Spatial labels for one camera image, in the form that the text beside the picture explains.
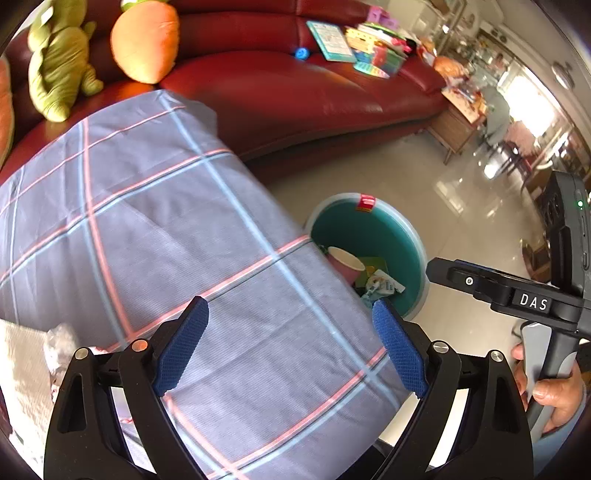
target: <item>metal screw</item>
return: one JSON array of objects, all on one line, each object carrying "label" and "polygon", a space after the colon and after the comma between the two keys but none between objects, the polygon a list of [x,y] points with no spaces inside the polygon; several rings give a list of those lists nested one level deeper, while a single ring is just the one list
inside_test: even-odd
[{"label": "metal screw", "polygon": [[491,352],[491,358],[495,361],[495,362],[502,362],[505,357],[503,356],[503,354],[497,350],[493,350]]},{"label": "metal screw", "polygon": [[448,353],[449,345],[445,342],[435,342],[433,344],[433,350],[437,353]]},{"label": "metal screw", "polygon": [[131,349],[134,352],[143,352],[147,348],[148,348],[148,342],[143,339],[136,340],[134,343],[131,344]]},{"label": "metal screw", "polygon": [[88,356],[88,348],[79,348],[76,350],[74,357],[76,360],[84,360]]}]

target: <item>red label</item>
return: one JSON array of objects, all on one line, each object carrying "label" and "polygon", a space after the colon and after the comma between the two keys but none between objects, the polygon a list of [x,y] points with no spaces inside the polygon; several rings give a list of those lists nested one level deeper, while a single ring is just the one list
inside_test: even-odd
[{"label": "red label", "polygon": [[359,201],[359,204],[357,205],[357,210],[360,210],[361,212],[371,212],[372,209],[375,206],[375,197],[372,197],[371,195],[364,195],[361,194],[361,200]]}]

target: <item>sofa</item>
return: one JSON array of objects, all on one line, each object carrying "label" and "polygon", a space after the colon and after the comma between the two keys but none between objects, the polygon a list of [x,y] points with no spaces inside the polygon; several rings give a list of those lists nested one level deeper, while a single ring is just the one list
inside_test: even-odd
[{"label": "sofa", "polygon": [[[171,0],[179,13],[175,68],[159,85],[130,80],[115,63],[110,31],[119,0],[88,0],[87,20],[97,22],[90,62],[105,88],[80,96],[64,123],[46,121],[33,107],[27,70],[31,53],[21,31],[6,54],[15,109],[14,147],[0,183],[52,140],[88,115],[131,96],[168,89],[217,113],[220,139],[264,183],[286,174],[425,128],[446,107],[443,78],[418,57],[390,79],[326,61],[309,19],[339,25],[365,20],[356,0]],[[307,61],[294,57],[310,50]]]}]

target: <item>sofa backrest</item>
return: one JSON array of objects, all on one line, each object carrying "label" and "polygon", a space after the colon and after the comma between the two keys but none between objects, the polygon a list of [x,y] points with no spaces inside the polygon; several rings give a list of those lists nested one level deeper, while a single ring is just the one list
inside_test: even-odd
[{"label": "sofa backrest", "polygon": [[[111,54],[110,34],[121,15],[121,0],[87,0],[87,21],[96,21],[90,62],[106,85],[125,80]],[[319,51],[306,20],[356,25],[369,7],[358,0],[170,0],[180,16],[177,62],[232,50],[271,50],[294,54],[299,47]],[[7,48],[15,108],[15,142],[42,120],[28,98],[28,29]]]}]

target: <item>human hand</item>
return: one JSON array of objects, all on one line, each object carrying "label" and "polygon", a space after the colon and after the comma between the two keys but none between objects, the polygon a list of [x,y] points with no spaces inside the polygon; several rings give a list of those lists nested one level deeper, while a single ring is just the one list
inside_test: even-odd
[{"label": "human hand", "polygon": [[[523,343],[513,347],[511,355],[519,360],[515,367],[513,375],[517,389],[521,396],[524,408],[527,410],[527,377],[523,367],[524,348]],[[573,371],[568,378],[558,378],[554,380],[539,380],[534,387],[533,396],[537,403],[545,406],[552,406],[554,412],[548,423],[544,427],[544,432],[561,427],[574,417],[581,402],[583,401],[583,378],[577,362],[573,365]]]}]

